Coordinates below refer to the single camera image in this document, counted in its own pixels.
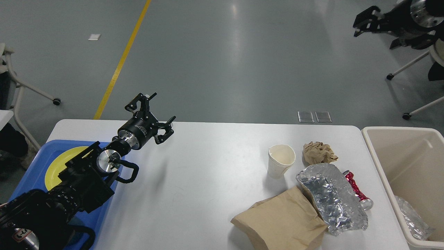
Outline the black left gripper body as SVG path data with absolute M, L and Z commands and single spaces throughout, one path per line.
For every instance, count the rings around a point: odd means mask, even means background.
M 155 117 L 147 120 L 132 117 L 118 129 L 117 142 L 133 150 L 141 149 L 151 138 L 154 138 L 156 144 L 160 144 L 161 138 L 157 134 L 160 127 L 156 125 L 158 122 Z

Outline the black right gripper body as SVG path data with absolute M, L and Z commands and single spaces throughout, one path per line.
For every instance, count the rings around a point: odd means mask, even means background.
M 384 14 L 381 27 L 396 38 L 434 35 L 437 41 L 437 2 L 401 2 Z

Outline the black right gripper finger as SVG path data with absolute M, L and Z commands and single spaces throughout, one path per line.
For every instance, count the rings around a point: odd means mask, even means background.
M 396 38 L 390 44 L 390 50 L 399 47 L 411 47 L 415 50 L 422 50 L 435 44 L 436 37 L 434 35 L 420 35 L 416 38 L 406 39 L 406 38 Z
M 353 36 L 356 38 L 362 33 L 376 33 L 379 29 L 379 21 L 382 18 L 384 18 L 384 15 L 379 7 L 373 5 L 365 9 L 355 17 Z

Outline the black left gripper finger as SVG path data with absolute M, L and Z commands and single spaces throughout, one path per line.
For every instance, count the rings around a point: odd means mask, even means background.
M 156 144 L 164 143 L 171 135 L 173 135 L 174 131 L 172 128 L 172 122 L 176 119 L 176 116 L 172 116 L 166 123 L 161 123 L 159 121 L 153 123 L 153 130 L 155 133 L 153 134 L 153 138 Z M 164 130 L 165 133 L 158 134 L 159 130 Z
M 150 117 L 149 101 L 157 95 L 154 92 L 152 95 L 144 95 L 139 93 L 132 101 L 130 101 L 124 109 L 132 113 L 132 117 L 140 120 L 148 120 Z

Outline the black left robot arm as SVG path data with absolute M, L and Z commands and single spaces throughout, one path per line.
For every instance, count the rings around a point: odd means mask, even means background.
M 139 166 L 124 160 L 131 150 L 141 149 L 151 138 L 162 144 L 172 134 L 172 116 L 159 122 L 149 103 L 156 96 L 139 93 L 125 109 L 132 117 L 118 129 L 105 147 L 98 141 L 65 163 L 60 184 L 43 191 L 32 189 L 1 206 L 2 250 L 62 250 L 76 233 L 87 234 L 80 247 L 89 250 L 96 238 L 87 226 L 70 221 L 78 212 L 91 213 L 113 195 L 114 182 L 132 183 Z

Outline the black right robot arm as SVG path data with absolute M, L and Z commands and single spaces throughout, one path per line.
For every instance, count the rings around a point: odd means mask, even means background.
M 444 2 L 442 0 L 402 0 L 382 13 L 373 5 L 359 13 L 353 23 L 356 38 L 363 33 L 384 33 L 395 37 L 390 49 L 426 49 L 443 40 Z

